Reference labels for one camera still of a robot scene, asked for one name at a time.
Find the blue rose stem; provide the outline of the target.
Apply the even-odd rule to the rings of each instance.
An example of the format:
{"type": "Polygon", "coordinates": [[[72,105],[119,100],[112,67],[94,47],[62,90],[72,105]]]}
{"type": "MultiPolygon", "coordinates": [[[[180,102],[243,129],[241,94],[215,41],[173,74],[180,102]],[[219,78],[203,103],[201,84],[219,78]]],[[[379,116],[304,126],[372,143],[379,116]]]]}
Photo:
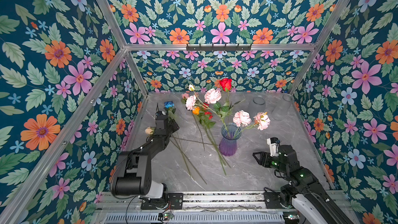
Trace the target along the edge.
{"type": "Polygon", "coordinates": [[[164,109],[170,119],[176,119],[176,107],[173,101],[166,101],[164,103],[164,109]]]}

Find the aluminium back crossbar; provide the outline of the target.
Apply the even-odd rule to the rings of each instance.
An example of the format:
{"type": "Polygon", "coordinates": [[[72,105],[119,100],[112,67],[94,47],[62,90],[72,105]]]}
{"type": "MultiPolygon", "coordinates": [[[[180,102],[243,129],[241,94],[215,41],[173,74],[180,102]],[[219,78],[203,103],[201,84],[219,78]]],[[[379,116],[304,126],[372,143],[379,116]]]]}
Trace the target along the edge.
{"type": "Polygon", "coordinates": [[[250,50],[309,50],[314,51],[314,44],[127,44],[125,46],[127,51],[250,51],[250,50]]]}

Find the purple blue glass vase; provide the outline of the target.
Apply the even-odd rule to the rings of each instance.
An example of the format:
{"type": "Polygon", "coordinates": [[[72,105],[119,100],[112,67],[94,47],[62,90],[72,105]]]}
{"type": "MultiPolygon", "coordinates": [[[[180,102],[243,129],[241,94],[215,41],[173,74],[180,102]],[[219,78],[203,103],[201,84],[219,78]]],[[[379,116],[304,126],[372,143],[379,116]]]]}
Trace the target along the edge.
{"type": "Polygon", "coordinates": [[[231,157],[237,152],[237,140],[241,137],[241,129],[235,123],[228,123],[221,129],[222,139],[219,151],[226,157],[231,157]]]}

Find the orange rose stem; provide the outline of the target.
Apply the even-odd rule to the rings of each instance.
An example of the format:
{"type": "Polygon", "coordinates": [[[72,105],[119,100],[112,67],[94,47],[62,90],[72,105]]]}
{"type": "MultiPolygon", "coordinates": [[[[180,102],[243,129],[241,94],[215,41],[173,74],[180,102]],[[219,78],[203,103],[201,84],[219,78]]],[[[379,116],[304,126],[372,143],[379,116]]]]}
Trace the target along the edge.
{"type": "Polygon", "coordinates": [[[202,131],[201,131],[201,128],[200,128],[200,117],[199,117],[199,113],[200,113],[200,108],[199,108],[199,107],[195,107],[195,108],[193,109],[193,111],[192,111],[192,115],[193,115],[195,124],[196,124],[196,126],[197,126],[197,128],[198,128],[198,130],[199,130],[199,133],[200,133],[200,137],[201,137],[201,141],[202,141],[202,146],[203,146],[203,149],[205,150],[205,142],[204,142],[203,134],[202,134],[202,131]]]}

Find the red rose stem lying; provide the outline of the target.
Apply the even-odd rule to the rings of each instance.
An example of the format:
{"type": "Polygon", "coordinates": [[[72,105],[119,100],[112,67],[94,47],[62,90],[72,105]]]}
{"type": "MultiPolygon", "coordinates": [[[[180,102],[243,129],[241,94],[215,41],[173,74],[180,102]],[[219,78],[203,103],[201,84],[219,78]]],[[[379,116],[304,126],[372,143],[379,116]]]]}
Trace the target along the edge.
{"type": "Polygon", "coordinates": [[[215,126],[215,122],[212,120],[213,119],[213,114],[210,112],[208,105],[204,106],[199,106],[200,108],[200,124],[204,128],[204,131],[211,143],[211,146],[214,148],[214,150],[217,153],[218,159],[221,164],[221,168],[223,170],[224,175],[227,175],[226,167],[229,167],[228,162],[226,161],[225,157],[220,153],[219,147],[216,143],[216,140],[211,132],[211,129],[215,126]]]}

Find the pink carnation spray stem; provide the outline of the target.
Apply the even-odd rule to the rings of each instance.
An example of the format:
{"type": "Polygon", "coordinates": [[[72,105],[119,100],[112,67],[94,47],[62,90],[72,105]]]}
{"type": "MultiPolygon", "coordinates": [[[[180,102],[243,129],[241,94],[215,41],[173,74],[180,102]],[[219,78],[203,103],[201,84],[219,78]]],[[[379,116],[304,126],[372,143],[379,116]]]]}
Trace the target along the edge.
{"type": "Polygon", "coordinates": [[[189,85],[188,89],[190,92],[192,92],[192,94],[185,94],[182,99],[188,111],[192,112],[195,107],[204,106],[206,104],[208,105],[210,112],[213,114],[213,117],[217,116],[214,110],[214,103],[217,101],[216,90],[220,91],[220,89],[209,89],[204,94],[203,98],[200,98],[199,94],[195,90],[194,85],[189,85]]]}

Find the red rose stem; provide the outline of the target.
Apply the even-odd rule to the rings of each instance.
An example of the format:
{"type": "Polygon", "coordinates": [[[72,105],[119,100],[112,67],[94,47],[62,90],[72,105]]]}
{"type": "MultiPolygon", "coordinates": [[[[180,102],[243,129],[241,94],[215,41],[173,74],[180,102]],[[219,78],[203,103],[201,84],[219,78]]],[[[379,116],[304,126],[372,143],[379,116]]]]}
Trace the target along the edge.
{"type": "Polygon", "coordinates": [[[200,108],[200,124],[204,128],[204,131],[211,143],[211,146],[214,148],[214,150],[217,153],[218,159],[221,164],[221,168],[223,170],[224,175],[227,175],[226,167],[229,167],[228,162],[226,161],[225,157],[220,153],[219,147],[216,143],[216,140],[211,132],[211,129],[215,126],[215,122],[212,120],[213,119],[213,114],[210,112],[208,105],[204,106],[199,106],[200,108]]]}
{"type": "Polygon", "coordinates": [[[243,100],[232,99],[232,79],[223,78],[219,81],[220,91],[216,90],[216,102],[214,103],[214,110],[220,118],[226,133],[232,129],[229,127],[229,120],[231,119],[234,109],[243,100]]]}

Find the aluminium frame post left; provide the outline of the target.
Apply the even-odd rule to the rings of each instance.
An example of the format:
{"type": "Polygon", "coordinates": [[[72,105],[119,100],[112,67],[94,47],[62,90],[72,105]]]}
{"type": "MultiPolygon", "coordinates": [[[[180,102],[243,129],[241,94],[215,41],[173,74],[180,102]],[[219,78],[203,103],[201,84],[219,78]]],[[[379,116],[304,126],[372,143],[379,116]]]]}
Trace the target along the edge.
{"type": "Polygon", "coordinates": [[[144,80],[140,74],[137,64],[135,63],[135,61],[133,59],[131,52],[126,49],[127,42],[122,34],[119,24],[117,23],[115,15],[113,14],[113,12],[110,8],[108,0],[96,0],[96,1],[98,3],[100,10],[102,11],[102,14],[103,14],[108,26],[110,27],[110,31],[112,32],[112,34],[115,37],[115,40],[117,42],[117,45],[120,48],[120,51],[127,55],[126,61],[132,70],[132,74],[139,86],[139,89],[140,89],[143,97],[146,98],[148,96],[148,90],[145,86],[144,80]]]}

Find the clear glass vase far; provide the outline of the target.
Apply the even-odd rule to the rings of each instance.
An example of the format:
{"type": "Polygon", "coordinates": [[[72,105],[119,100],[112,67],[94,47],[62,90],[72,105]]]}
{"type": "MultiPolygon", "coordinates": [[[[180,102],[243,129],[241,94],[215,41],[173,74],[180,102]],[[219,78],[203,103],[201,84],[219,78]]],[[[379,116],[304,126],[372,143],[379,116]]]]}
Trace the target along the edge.
{"type": "Polygon", "coordinates": [[[272,117],[274,120],[283,120],[293,103],[293,96],[290,94],[283,94],[282,98],[278,101],[276,107],[272,111],[272,117]]]}

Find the cream peach rose stem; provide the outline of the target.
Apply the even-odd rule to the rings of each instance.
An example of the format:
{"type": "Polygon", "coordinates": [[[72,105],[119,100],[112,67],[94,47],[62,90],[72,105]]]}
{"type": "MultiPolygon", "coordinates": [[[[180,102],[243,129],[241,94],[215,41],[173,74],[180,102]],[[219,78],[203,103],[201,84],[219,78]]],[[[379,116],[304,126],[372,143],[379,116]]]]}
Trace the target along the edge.
{"type": "Polygon", "coordinates": [[[153,135],[153,134],[154,134],[154,131],[155,131],[155,128],[154,128],[154,127],[147,127],[147,128],[145,129],[145,133],[146,133],[148,136],[153,135]]]}

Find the clear ribbed glass vase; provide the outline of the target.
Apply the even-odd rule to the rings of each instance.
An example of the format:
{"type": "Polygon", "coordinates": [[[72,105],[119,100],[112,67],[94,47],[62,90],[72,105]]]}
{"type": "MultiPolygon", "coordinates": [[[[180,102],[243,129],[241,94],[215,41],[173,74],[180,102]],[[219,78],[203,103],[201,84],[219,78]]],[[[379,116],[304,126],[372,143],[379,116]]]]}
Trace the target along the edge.
{"type": "Polygon", "coordinates": [[[266,101],[263,97],[255,96],[249,102],[248,113],[254,117],[257,113],[264,112],[266,109],[266,101]]]}

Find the aluminium frame post right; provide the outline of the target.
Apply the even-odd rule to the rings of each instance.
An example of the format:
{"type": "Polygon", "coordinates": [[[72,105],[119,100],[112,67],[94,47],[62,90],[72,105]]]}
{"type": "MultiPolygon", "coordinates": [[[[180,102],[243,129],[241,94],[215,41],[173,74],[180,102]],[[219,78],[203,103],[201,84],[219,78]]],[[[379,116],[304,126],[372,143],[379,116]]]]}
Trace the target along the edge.
{"type": "Polygon", "coordinates": [[[288,93],[290,95],[293,95],[296,90],[299,87],[299,84],[303,80],[304,76],[308,72],[308,70],[311,68],[312,63],[317,57],[317,54],[320,52],[322,46],[326,42],[327,38],[331,34],[334,26],[337,24],[338,20],[343,14],[343,11],[346,9],[347,5],[349,4],[351,0],[338,0],[336,7],[334,11],[331,13],[331,16],[329,17],[328,21],[326,22],[324,28],[322,29],[320,35],[317,38],[317,41],[315,42],[315,49],[310,53],[310,55],[307,57],[306,61],[301,67],[301,70],[299,71],[298,75],[295,78],[294,83],[292,84],[290,90],[288,93]]]}

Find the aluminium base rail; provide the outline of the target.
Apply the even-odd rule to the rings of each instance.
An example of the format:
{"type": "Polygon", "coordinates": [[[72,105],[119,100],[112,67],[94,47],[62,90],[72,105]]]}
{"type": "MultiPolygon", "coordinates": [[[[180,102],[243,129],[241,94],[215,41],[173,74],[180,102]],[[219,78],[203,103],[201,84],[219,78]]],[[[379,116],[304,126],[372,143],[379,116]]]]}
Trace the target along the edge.
{"type": "Polygon", "coordinates": [[[117,199],[104,194],[93,224],[326,224],[327,203],[335,203],[345,217],[357,223],[350,204],[338,190],[318,196],[297,195],[292,206],[283,206],[271,191],[171,192],[165,207],[154,207],[146,199],[117,199]]]}

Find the aluminium frame post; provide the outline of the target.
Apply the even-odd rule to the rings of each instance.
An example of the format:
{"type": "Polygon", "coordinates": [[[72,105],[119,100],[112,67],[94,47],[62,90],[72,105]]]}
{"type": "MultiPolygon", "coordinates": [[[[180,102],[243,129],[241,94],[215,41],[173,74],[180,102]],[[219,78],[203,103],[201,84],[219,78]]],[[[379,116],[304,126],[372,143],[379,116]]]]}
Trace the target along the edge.
{"type": "Polygon", "coordinates": [[[144,80],[140,74],[137,64],[135,63],[135,61],[133,59],[131,52],[126,49],[127,42],[122,34],[119,24],[117,23],[115,15],[113,14],[113,12],[110,8],[108,0],[96,0],[96,1],[98,3],[100,10],[102,11],[102,14],[103,14],[108,26],[110,27],[110,31],[112,32],[112,34],[115,37],[115,40],[117,42],[117,45],[120,48],[120,51],[127,55],[126,61],[132,70],[132,74],[139,86],[139,89],[140,89],[143,97],[146,98],[148,96],[148,90],[145,86],[144,80]]]}
{"type": "Polygon", "coordinates": [[[320,35],[317,38],[317,41],[315,42],[315,49],[310,53],[310,55],[307,57],[306,61],[301,67],[301,70],[299,71],[298,75],[295,78],[294,83],[292,84],[290,90],[288,93],[290,95],[293,95],[296,90],[299,87],[299,84],[303,80],[304,76],[308,72],[308,70],[311,68],[312,63],[317,57],[317,54],[320,52],[322,46],[326,42],[327,38],[331,34],[334,26],[337,24],[338,20],[343,14],[343,11],[346,9],[347,5],[349,4],[351,0],[338,0],[336,7],[334,11],[331,13],[331,16],[329,17],[328,21],[326,22],[324,28],[322,29],[320,35]]]}

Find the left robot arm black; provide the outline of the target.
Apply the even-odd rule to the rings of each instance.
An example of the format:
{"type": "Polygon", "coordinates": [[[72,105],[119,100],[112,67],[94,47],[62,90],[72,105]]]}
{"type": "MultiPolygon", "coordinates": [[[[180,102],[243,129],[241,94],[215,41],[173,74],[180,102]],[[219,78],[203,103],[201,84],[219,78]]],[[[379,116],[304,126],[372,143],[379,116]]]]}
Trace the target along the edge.
{"type": "Polygon", "coordinates": [[[117,167],[111,176],[110,191],[116,196],[139,196],[161,199],[166,185],[152,180],[152,159],[164,151],[172,134],[179,130],[174,119],[162,111],[155,115],[155,129],[146,143],[137,149],[124,151],[119,155],[117,167]]]}

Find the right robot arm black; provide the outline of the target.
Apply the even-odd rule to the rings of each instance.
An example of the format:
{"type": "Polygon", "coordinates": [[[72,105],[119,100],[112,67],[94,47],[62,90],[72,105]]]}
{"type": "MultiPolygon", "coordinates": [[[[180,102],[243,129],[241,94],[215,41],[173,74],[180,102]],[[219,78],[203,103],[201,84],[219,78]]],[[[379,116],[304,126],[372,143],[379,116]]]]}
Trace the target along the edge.
{"type": "Polygon", "coordinates": [[[292,206],[311,224],[351,224],[352,221],[332,200],[318,178],[300,165],[291,145],[269,144],[270,152],[252,155],[257,164],[273,169],[288,183],[280,188],[283,207],[292,206]]]}

